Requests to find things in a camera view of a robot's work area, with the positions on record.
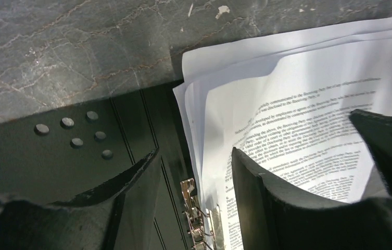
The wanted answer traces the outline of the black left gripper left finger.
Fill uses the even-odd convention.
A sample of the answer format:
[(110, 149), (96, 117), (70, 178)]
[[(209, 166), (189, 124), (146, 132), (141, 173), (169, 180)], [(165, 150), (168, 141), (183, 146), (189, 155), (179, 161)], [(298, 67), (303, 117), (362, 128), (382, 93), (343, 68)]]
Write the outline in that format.
[(0, 195), (0, 249), (149, 249), (160, 179), (156, 148), (69, 201)]

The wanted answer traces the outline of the printed paper sheet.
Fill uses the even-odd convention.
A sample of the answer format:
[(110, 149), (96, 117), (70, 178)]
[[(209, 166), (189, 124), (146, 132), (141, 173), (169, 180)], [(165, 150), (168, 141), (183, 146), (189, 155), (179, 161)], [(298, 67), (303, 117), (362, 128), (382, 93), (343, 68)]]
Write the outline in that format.
[(234, 147), (305, 191), (361, 199), (373, 160), (348, 119), (354, 109), (392, 115), (392, 39), (287, 55), (261, 77), (208, 92), (201, 187), (206, 206), (220, 207), (227, 249), (243, 248)]
[(214, 243), (225, 246), (221, 210), (207, 207), (201, 187), (205, 105), (210, 90), (229, 82), (261, 77), (284, 56), (345, 43), (392, 39), (392, 18), (355, 21), (318, 28), (249, 38), (185, 52), (182, 58), (184, 83), (174, 88), (191, 162), (204, 211), (218, 211), (222, 232), (212, 233)]

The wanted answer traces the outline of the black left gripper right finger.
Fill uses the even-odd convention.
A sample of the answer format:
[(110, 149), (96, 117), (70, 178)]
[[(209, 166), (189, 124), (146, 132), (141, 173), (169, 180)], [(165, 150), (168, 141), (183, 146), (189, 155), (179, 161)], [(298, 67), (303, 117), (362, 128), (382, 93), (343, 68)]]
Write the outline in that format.
[(392, 197), (346, 204), (268, 172), (232, 150), (244, 249), (392, 249)]

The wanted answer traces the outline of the blue folder with black inside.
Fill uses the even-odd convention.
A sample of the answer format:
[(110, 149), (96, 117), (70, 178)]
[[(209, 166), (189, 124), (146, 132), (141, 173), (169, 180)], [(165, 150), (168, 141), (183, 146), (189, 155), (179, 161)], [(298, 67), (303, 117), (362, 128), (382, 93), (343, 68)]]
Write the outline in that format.
[(149, 249), (216, 249), (198, 205), (174, 83), (0, 124), (0, 195), (69, 201), (159, 149)]

